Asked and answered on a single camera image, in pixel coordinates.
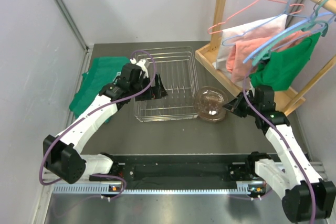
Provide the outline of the clear glass plate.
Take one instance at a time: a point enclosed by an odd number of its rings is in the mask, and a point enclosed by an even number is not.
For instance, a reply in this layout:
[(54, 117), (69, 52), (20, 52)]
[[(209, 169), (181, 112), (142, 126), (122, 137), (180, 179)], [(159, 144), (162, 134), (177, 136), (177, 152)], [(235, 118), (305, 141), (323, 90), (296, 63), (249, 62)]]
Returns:
[(226, 103), (228, 103), (228, 96), (224, 91), (211, 86), (204, 86), (196, 93), (194, 110), (197, 115), (211, 110), (226, 112), (222, 107)]

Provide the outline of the amber glass plate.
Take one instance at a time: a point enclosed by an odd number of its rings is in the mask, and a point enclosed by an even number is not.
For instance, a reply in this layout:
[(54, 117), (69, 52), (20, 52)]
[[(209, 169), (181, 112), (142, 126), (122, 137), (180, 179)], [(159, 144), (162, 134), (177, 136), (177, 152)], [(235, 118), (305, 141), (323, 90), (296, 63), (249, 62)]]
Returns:
[(217, 123), (223, 121), (226, 117), (226, 112), (218, 112), (218, 111), (208, 111), (208, 112), (201, 112), (198, 115), (202, 120), (206, 122)]

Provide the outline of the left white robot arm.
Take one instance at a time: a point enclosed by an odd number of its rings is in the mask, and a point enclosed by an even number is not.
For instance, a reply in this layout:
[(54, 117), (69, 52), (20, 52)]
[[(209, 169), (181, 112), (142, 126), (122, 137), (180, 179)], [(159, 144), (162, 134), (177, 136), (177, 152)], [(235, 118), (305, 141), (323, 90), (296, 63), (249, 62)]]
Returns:
[(133, 60), (122, 67), (112, 83), (101, 88), (89, 107), (57, 136), (48, 135), (43, 141), (44, 158), (41, 169), (47, 169), (69, 184), (83, 175), (102, 174), (114, 180), (119, 168), (109, 154), (82, 155), (82, 150), (99, 127), (125, 104), (135, 99), (148, 101), (167, 96), (158, 73), (149, 75), (155, 66), (147, 59)]

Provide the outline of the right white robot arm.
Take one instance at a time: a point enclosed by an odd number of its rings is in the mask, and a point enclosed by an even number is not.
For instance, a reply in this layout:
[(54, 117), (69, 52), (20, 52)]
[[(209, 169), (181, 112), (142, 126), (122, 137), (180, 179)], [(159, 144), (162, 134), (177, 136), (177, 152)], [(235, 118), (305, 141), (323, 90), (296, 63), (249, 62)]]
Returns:
[(295, 139), (286, 115), (276, 109), (275, 92), (270, 86), (257, 86), (242, 91), (223, 108), (245, 118), (252, 116), (281, 160), (280, 169), (270, 155), (252, 152), (248, 155), (245, 174), (262, 178), (279, 196), (282, 208), (292, 223), (331, 216), (335, 201), (335, 185), (324, 180), (313, 168)]

